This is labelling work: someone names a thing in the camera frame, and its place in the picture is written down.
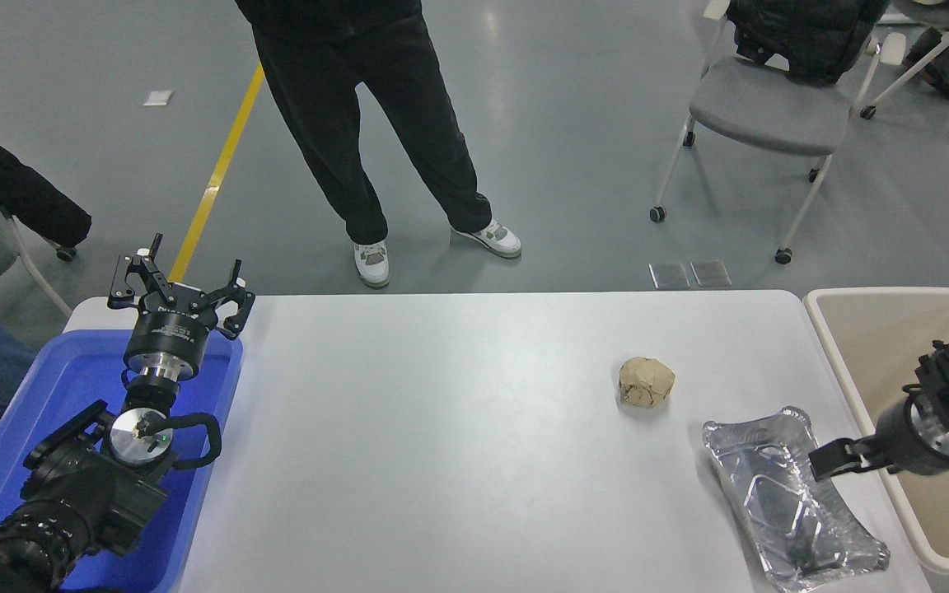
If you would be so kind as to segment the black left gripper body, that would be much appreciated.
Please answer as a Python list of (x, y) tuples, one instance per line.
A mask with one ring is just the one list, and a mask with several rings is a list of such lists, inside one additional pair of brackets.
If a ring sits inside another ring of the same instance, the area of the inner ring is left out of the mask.
[(208, 337), (218, 324), (221, 300), (187, 285), (168, 284), (170, 301), (152, 290), (138, 303), (139, 315), (127, 345), (127, 368), (199, 369)]

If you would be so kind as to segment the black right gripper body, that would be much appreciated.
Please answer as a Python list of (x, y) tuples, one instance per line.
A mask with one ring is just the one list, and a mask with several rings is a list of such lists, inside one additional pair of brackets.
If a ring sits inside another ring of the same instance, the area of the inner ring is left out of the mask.
[(922, 395), (911, 395), (886, 410), (878, 419), (877, 435), (890, 473), (930, 476), (949, 470), (948, 458), (937, 445), (944, 435), (942, 424), (923, 404)]

